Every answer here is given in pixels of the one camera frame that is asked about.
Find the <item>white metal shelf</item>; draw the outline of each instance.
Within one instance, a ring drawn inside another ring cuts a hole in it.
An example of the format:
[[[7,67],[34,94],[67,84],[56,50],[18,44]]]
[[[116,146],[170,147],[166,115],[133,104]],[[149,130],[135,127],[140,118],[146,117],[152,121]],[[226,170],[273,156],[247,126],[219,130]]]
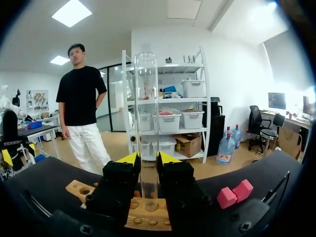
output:
[[[183,64],[165,64],[158,66],[158,74],[174,74],[174,73],[195,73],[200,68],[203,68],[203,64],[197,63],[183,63]],[[127,72],[134,73],[134,67],[126,68]]]
[[[168,104],[168,103],[191,103],[191,102],[206,102],[207,98],[170,98],[170,99],[158,99],[159,104]],[[154,100],[140,100],[138,101],[139,105],[148,105],[154,104]],[[128,101],[127,105],[135,105],[135,101]]]
[[[194,155],[191,158],[203,158],[203,163],[206,162],[206,154],[208,150],[208,143],[209,143],[209,134],[210,134],[210,124],[211,124],[211,108],[210,108],[210,81],[208,76],[208,70],[207,70],[207,62],[205,53],[203,51],[203,48],[200,46],[199,51],[195,55],[195,59],[198,61],[201,61],[201,63],[180,63],[180,64],[164,64],[158,66],[158,74],[164,75],[160,76],[163,80],[168,80],[170,75],[171,77],[174,77],[173,74],[191,74],[194,75],[194,78],[199,80],[205,81],[206,86],[206,97],[205,98],[171,98],[171,99],[159,99],[159,104],[172,104],[172,103],[179,103],[177,105],[172,105],[172,107],[186,107],[186,104],[181,103],[197,103],[197,107],[201,108],[201,103],[199,102],[206,102],[205,105],[207,106],[207,111],[205,113],[206,115],[206,124],[207,127],[202,127],[198,129],[184,129],[184,127],[180,124],[180,129],[177,132],[167,132],[167,133],[159,133],[160,135],[175,135],[175,134],[186,134],[186,133],[197,133],[200,132],[202,134],[202,138],[205,144],[205,153],[203,151],[200,151],[198,154]],[[130,142],[130,136],[136,135],[135,129],[133,129],[133,126],[130,125],[130,114],[128,109],[131,108],[129,106],[135,105],[135,101],[128,101],[127,100],[127,88],[132,88],[132,80],[134,77],[131,77],[131,75],[127,74],[129,72],[130,74],[135,74],[135,68],[133,61],[130,57],[126,55],[126,50],[122,51],[122,81],[123,81],[123,98],[124,98],[124,123],[126,127],[126,133],[127,133],[127,142],[128,142],[128,150],[130,154],[132,153],[132,144]],[[139,101],[139,105],[146,105],[146,104],[153,104],[154,100],[142,100]],[[140,132],[141,135],[155,135],[154,131],[142,131]],[[183,156],[177,152],[175,152],[174,155],[177,159],[191,159],[186,156]]]
[[[192,157],[186,157],[178,152],[174,152],[174,155],[173,155],[174,158],[176,159],[196,159],[196,158],[202,158],[204,157],[204,151],[200,151],[199,153],[195,154],[194,156]],[[147,161],[153,161],[153,157],[142,157],[142,160],[147,160]]]
[[[206,127],[202,127],[202,128],[196,128],[196,129],[184,129],[181,125],[180,125],[180,129],[176,132],[159,132],[159,135],[175,135],[175,134],[185,134],[185,133],[196,133],[196,132],[206,132],[207,128]],[[131,130],[130,131],[131,135],[136,135],[136,131]],[[149,131],[141,131],[140,132],[141,135],[143,136],[147,136],[147,135],[156,135],[154,130],[149,130]]]
[[[174,152],[174,158],[176,159],[196,159],[196,158],[202,158],[204,157],[204,152],[201,150],[199,153],[195,154],[192,157],[186,157],[180,153]]]

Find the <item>poster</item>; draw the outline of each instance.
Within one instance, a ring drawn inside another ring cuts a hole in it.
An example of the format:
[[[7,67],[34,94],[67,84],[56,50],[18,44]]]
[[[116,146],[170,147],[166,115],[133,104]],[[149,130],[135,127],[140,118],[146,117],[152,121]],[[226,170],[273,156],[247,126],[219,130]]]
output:
[[[48,90],[27,90],[26,103],[28,113],[48,112]]]

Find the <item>black hair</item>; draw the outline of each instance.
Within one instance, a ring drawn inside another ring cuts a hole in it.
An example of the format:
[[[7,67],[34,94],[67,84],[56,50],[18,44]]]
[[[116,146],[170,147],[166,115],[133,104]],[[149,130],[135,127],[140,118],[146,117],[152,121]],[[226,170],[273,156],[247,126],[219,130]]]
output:
[[[75,43],[75,44],[73,44],[73,45],[71,45],[71,46],[69,47],[68,52],[67,52],[68,57],[69,57],[70,50],[72,50],[73,48],[80,48],[83,52],[85,52],[85,49],[84,49],[83,44],[81,44],[81,43]]]

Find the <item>white pants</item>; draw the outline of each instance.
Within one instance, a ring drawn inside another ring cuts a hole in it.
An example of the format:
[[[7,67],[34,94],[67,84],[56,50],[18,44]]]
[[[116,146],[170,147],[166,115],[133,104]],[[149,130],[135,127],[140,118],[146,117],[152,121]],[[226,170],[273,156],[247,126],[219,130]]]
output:
[[[111,159],[103,145],[101,134],[96,123],[84,126],[67,126],[69,130],[69,143],[80,166],[91,173],[101,174]]]

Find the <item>black t-shirt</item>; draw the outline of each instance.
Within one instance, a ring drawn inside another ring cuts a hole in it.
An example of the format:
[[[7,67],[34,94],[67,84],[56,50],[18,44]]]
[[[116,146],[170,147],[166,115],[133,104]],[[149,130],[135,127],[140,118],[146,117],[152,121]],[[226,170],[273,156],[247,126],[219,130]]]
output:
[[[65,103],[65,125],[96,123],[96,91],[107,91],[99,70],[85,66],[65,74],[59,84],[56,102]]]

